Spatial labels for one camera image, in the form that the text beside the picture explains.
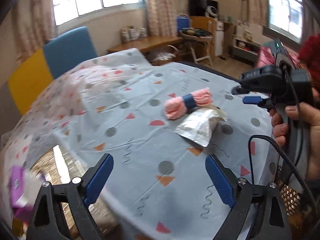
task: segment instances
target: screw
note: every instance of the screw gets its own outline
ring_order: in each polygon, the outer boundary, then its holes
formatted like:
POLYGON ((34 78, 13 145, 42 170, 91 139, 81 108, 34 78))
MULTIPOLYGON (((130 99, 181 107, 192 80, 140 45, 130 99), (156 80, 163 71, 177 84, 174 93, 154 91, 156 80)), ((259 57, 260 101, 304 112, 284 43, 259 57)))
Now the screw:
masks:
POLYGON ((80 178, 80 177, 74 177, 74 178, 72 179, 72 183, 73 183, 73 184, 78 184, 78 183, 80 183, 80 181, 81 181, 81 178, 80 178))
POLYGON ((274 183, 274 182, 270 182, 270 183, 269 183, 269 186, 270 186, 271 188, 276 188, 276 187, 277 187, 277 184, 274 183))
POLYGON ((247 180, 245 178, 239 178, 238 183, 240 183, 241 185, 244 185, 247 183, 247 180))
POLYGON ((44 183, 42 183, 42 187, 48 187, 50 185, 50 182, 45 181, 44 183))

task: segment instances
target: tablecloth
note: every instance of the tablecloth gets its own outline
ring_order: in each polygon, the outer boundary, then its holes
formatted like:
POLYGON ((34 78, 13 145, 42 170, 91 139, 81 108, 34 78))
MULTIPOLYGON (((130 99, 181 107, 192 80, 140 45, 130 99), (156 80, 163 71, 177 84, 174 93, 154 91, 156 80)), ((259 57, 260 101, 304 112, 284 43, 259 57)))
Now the tablecloth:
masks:
MULTIPOLYGON (((271 135, 265 109, 231 95, 237 83, 180 63, 151 66, 136 49, 86 61, 55 80, 22 118, 4 148, 5 170, 30 168, 49 148, 62 144, 83 165, 104 153, 114 169, 102 196, 127 223, 138 228, 126 239, 212 239, 230 211, 206 173, 216 154, 237 177, 251 181, 248 139, 271 135), (208 147, 174 133, 183 117, 166 120, 166 100, 209 87, 214 104, 228 114, 208 147)), ((256 182, 273 179, 277 156, 265 141, 252 142, 256 182)), ((2 209, 8 211, 3 174, 2 209)), ((245 239, 250 218, 240 239, 245 239)))

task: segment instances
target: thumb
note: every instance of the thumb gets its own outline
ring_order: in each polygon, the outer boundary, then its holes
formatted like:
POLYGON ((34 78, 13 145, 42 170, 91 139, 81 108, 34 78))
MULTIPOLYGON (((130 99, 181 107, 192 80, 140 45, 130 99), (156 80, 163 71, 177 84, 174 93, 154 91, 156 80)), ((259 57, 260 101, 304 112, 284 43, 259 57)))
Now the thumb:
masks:
MULTIPOLYGON (((299 106, 303 121, 309 123, 311 126, 320 126, 320 110, 304 102, 301 102, 299 106)), ((287 106, 285 112, 289 118, 293 120, 299 119, 297 106, 287 106)))

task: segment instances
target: blue chair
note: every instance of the blue chair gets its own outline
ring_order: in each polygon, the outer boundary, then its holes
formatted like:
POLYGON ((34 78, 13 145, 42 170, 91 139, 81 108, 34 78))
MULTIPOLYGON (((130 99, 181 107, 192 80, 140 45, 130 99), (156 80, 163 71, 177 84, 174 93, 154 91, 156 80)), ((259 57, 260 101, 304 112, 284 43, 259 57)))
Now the blue chair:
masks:
POLYGON ((74 68, 79 63, 97 57, 87 27, 68 31, 43 47, 53 78, 74 68))

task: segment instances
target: wooden floor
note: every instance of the wooden floor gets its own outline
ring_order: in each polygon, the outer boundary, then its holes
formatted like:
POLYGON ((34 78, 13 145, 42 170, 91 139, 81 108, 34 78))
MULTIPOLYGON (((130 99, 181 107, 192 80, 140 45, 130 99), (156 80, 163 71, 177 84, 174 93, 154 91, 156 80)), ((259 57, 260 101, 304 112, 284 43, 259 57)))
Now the wooden floor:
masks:
POLYGON ((234 78, 239 78, 240 74, 249 70, 252 70, 253 67, 240 62, 238 60, 227 58, 226 60, 223 60, 219 57, 215 58, 213 61, 213 66, 210 66, 209 64, 205 63, 204 61, 199 62, 200 65, 206 66, 208 68, 212 68, 214 70, 217 70, 219 72, 222 72, 226 75, 229 75, 234 78))

